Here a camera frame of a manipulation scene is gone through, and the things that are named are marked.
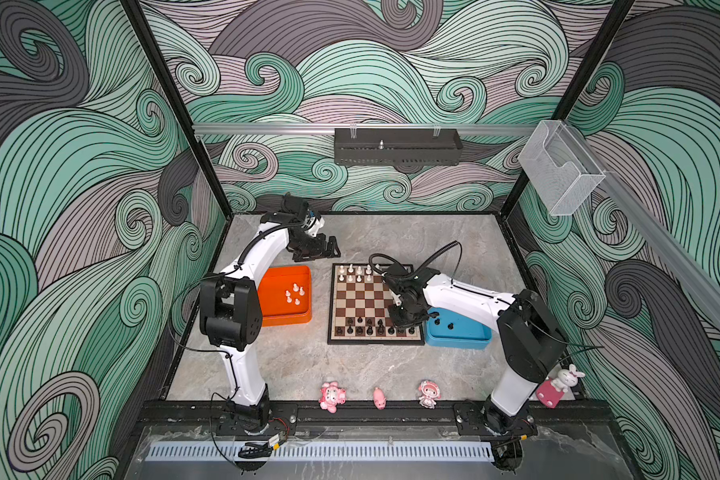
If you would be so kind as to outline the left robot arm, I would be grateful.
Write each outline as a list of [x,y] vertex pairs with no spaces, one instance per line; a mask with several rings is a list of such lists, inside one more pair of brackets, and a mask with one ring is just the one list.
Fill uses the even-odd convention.
[[269,422],[268,386],[253,343],[263,326],[257,287],[282,251],[296,263],[338,258],[338,240],[321,231],[322,215],[309,202],[286,194],[278,210],[264,214],[256,235],[221,272],[199,283],[199,328],[221,355],[231,385],[225,404],[242,421]]

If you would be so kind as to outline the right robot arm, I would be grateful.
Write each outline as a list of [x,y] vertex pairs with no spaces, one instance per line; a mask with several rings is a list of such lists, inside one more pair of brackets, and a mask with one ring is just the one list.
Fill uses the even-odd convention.
[[538,293],[501,293],[457,281],[430,266],[453,248],[441,247],[410,269],[393,257],[373,253],[368,264],[393,295],[389,316],[397,328],[419,326],[447,310],[489,328],[499,338],[507,368],[484,404],[493,431],[506,431],[526,416],[531,395],[547,380],[568,345],[556,317]]

